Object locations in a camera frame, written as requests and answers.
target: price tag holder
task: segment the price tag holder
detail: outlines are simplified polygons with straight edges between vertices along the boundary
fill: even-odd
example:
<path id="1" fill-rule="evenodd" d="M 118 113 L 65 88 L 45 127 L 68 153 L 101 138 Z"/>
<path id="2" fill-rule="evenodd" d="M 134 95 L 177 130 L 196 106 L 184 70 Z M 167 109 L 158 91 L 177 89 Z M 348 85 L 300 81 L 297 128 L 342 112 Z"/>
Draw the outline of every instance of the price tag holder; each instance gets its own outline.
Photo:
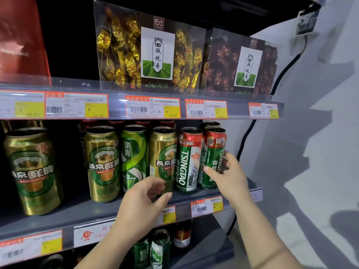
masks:
<path id="1" fill-rule="evenodd" d="M 179 98 L 126 96 L 126 100 L 126 116 L 130 118 L 181 118 Z"/>
<path id="2" fill-rule="evenodd" d="M 176 222 L 176 207 L 171 206 L 171 207 L 164 208 L 163 212 L 158 217 L 158 219 L 155 223 L 155 227 L 163 226 L 163 225 L 167 225 L 167 224 L 171 224 L 171 223 L 175 223 L 175 222 Z"/>
<path id="3" fill-rule="evenodd" d="M 226 101 L 185 100 L 187 119 L 228 119 Z"/>
<path id="4" fill-rule="evenodd" d="M 45 95 L 35 91 L 0 90 L 0 118 L 45 118 Z"/>
<path id="5" fill-rule="evenodd" d="M 45 92 L 47 118 L 108 118 L 107 94 Z"/>
<path id="6" fill-rule="evenodd" d="M 251 119 L 278 119 L 279 112 L 276 103 L 248 103 Z"/>
<path id="7" fill-rule="evenodd" d="M 222 210 L 223 210 L 222 196 L 191 202 L 192 218 L 206 214 L 212 214 L 214 212 L 220 212 Z"/>
<path id="8" fill-rule="evenodd" d="M 0 266 L 62 250 L 62 230 L 0 242 Z"/>

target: green beer can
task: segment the green beer can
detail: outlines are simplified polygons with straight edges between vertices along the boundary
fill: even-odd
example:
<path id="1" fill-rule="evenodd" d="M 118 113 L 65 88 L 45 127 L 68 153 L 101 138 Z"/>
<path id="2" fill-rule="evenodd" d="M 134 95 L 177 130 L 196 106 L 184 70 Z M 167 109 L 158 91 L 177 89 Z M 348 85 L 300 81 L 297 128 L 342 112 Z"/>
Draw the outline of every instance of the green beer can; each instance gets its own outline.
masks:
<path id="1" fill-rule="evenodd" d="M 146 127 L 128 125 L 121 133 L 123 191 L 148 176 L 148 138 Z"/>
<path id="2" fill-rule="evenodd" d="M 169 268 L 170 236 L 167 230 L 156 230 L 152 236 L 151 265 L 153 269 Z"/>
<path id="3" fill-rule="evenodd" d="M 131 249 L 133 268 L 145 269 L 150 262 L 150 243 L 148 236 L 139 240 Z"/>
<path id="4" fill-rule="evenodd" d="M 217 188 L 216 182 L 207 175 L 203 168 L 209 166 L 220 172 L 227 135 L 221 127 L 208 126 L 205 128 L 204 148 L 201 154 L 198 185 L 204 189 Z"/>

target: forearm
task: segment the forearm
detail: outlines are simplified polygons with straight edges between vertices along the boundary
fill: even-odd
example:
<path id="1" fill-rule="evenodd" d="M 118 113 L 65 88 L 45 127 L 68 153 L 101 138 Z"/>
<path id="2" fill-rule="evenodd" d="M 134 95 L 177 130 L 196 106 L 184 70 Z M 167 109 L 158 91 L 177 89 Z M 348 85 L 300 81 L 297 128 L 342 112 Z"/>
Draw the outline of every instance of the forearm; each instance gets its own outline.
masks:
<path id="1" fill-rule="evenodd" d="M 126 229 L 113 225 L 109 233 L 76 266 L 76 269 L 118 269 L 134 242 Z"/>
<path id="2" fill-rule="evenodd" d="M 302 269 L 257 205 L 250 198 L 237 203 L 238 226 L 251 267 Z"/>

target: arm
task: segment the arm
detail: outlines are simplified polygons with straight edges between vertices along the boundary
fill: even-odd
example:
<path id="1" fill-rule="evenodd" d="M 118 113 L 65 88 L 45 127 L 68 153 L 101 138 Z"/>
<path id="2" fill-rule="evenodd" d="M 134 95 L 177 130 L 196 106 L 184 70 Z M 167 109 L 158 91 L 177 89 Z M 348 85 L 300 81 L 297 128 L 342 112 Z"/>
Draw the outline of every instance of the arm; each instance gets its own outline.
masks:
<path id="1" fill-rule="evenodd" d="M 128 190 L 110 231 L 75 268 L 118 269 L 131 247 L 150 232 L 171 199 L 172 193 L 166 193 L 156 202 L 151 201 L 164 190 L 164 183 L 163 179 L 147 177 Z"/>
<path id="2" fill-rule="evenodd" d="M 228 161 L 224 162 L 229 169 L 223 174 L 207 166 L 204 171 L 217 183 L 223 196 L 229 200 L 236 211 L 240 234 L 251 267 L 253 269 L 303 269 L 252 201 L 247 177 L 240 163 L 228 152 L 225 156 Z"/>

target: brand logo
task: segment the brand logo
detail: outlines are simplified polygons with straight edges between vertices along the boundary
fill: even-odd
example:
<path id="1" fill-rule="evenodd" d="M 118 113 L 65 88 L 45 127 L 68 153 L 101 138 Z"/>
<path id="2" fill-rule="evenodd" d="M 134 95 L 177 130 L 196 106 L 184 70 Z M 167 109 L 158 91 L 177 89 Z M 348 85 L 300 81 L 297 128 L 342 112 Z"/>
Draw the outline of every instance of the brand logo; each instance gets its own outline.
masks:
<path id="1" fill-rule="evenodd" d="M 153 28 L 164 30 L 164 18 L 153 16 Z"/>
<path id="2" fill-rule="evenodd" d="M 251 39 L 251 43 L 249 44 L 249 48 L 256 49 L 257 48 L 258 39 Z"/>

